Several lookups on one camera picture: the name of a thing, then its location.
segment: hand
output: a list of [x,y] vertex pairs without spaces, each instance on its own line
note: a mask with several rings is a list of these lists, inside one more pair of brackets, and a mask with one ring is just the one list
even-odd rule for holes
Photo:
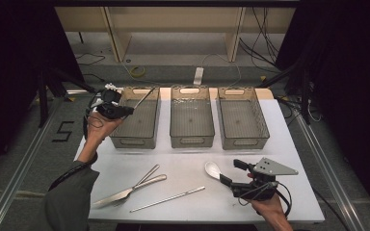
[[263,218],[277,231],[290,231],[293,230],[286,216],[284,215],[283,208],[281,207],[280,198],[275,193],[271,199],[258,201],[248,200],[253,209],[260,213]]
[[108,137],[120,124],[122,119],[108,119],[98,112],[93,112],[87,118],[87,139],[83,150],[80,152],[78,161],[88,162],[95,155],[97,147]]
[[120,124],[122,119],[109,119],[99,112],[92,112],[88,116],[87,140],[102,143]]

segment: metal rod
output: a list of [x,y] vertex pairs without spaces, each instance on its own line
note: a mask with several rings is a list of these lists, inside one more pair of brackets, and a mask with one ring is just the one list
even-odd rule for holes
[[318,142],[310,125],[307,125],[304,119],[299,116],[299,125],[307,139],[308,144],[311,147],[312,153],[317,160],[318,165],[323,171],[323,175],[326,178],[327,183],[330,186],[331,192],[341,209],[344,219],[347,221],[348,226],[354,231],[365,230],[359,214],[351,201],[351,198],[347,195],[344,190],[344,186],[340,183],[338,176],[336,175],[332,165],[330,164],[329,158],[324,152],[321,144]]
[[2,192],[0,197],[0,225],[5,217],[5,214],[7,214],[9,207],[13,202],[17,190],[19,189],[20,185],[23,182],[23,179],[25,178],[29,170],[29,167],[33,163],[35,156],[38,154],[40,146],[43,143],[44,138],[53,122],[53,118],[55,114],[58,112],[58,109],[62,105],[63,101],[64,101],[63,98],[55,99],[50,109],[49,117],[47,118],[44,125],[41,128],[39,128],[39,130],[35,134],[35,137],[33,138],[25,155],[23,156],[22,161],[20,162],[19,166],[14,172],[11,181],[9,182],[6,189]]
[[155,90],[155,87],[152,88],[146,95],[144,95],[144,97],[137,103],[136,106],[134,106],[134,109],[136,109],[141,103],[143,103],[143,101],[150,95],[152,94],[152,92]]
[[146,178],[148,178],[152,173],[154,173],[154,171],[156,171],[157,169],[159,168],[159,165],[156,165],[155,167],[153,167],[144,177],[143,177],[143,179],[141,179],[141,181],[139,181],[138,183],[137,183],[137,185],[135,185],[135,186],[138,186],[138,185],[140,185],[141,183],[143,183],[145,180],[146,180]]
[[204,190],[205,187],[202,186],[202,187],[199,187],[197,189],[194,189],[194,190],[191,190],[191,191],[187,191],[187,192],[184,192],[184,193],[181,193],[181,194],[178,194],[178,195],[175,195],[175,196],[172,196],[170,198],[167,198],[167,199],[163,199],[163,200],[160,200],[158,202],[155,202],[155,203],[152,203],[152,204],[148,204],[148,205],[145,205],[141,208],[138,208],[138,209],[135,209],[135,210],[131,210],[130,213],[133,213],[133,212],[136,212],[136,211],[139,211],[139,210],[142,210],[142,209],[145,209],[145,208],[148,208],[148,207],[151,207],[151,206],[154,206],[154,205],[157,205],[157,204],[161,204],[161,203],[164,203],[164,202],[167,202],[169,200],[173,200],[173,199],[176,199],[178,197],[181,197],[181,196],[184,196],[184,195],[189,195],[191,193],[196,193],[196,192],[199,192],[199,191],[202,191]]

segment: transparent plastic bin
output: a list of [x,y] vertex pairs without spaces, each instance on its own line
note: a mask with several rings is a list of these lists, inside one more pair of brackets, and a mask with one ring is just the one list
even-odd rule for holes
[[[127,87],[120,105],[134,107],[151,88]],[[110,135],[115,148],[153,149],[156,145],[160,109],[160,90],[156,88]]]
[[219,88],[222,148],[262,149],[270,138],[254,88]]
[[173,148],[212,146],[215,129],[208,87],[172,87],[170,135]]

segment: table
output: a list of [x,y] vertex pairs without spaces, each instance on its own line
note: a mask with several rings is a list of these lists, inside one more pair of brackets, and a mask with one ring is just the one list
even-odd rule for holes
[[[215,95],[215,90],[211,89],[211,95]],[[246,172],[233,167],[233,159],[256,164],[262,157],[267,157],[299,172],[299,175],[277,177],[277,180],[287,186],[292,194],[293,207],[289,220],[291,222],[324,220],[276,100],[259,100],[271,136],[262,150],[222,150],[216,100],[213,97],[211,97],[212,115],[216,134],[213,146],[173,149],[170,140],[169,92],[170,89],[161,89],[162,100],[155,149],[115,149],[109,138],[100,145],[99,158],[92,166],[94,170],[100,172],[93,186],[92,201],[134,186],[156,164],[160,165],[160,168],[153,176],[167,174],[168,179],[133,192],[130,198],[118,207],[91,209],[89,219],[136,223],[263,221],[263,217],[259,216],[251,206],[241,206],[228,187],[211,178],[204,171],[204,164],[208,161],[215,162],[222,173],[234,182],[248,183]],[[201,186],[206,189],[129,213],[130,210]],[[278,189],[287,195],[283,187]]]

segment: metal spoon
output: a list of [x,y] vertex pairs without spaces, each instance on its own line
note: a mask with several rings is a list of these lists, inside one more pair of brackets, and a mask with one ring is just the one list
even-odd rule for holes
[[206,162],[205,171],[213,178],[220,180],[221,170],[215,163]]

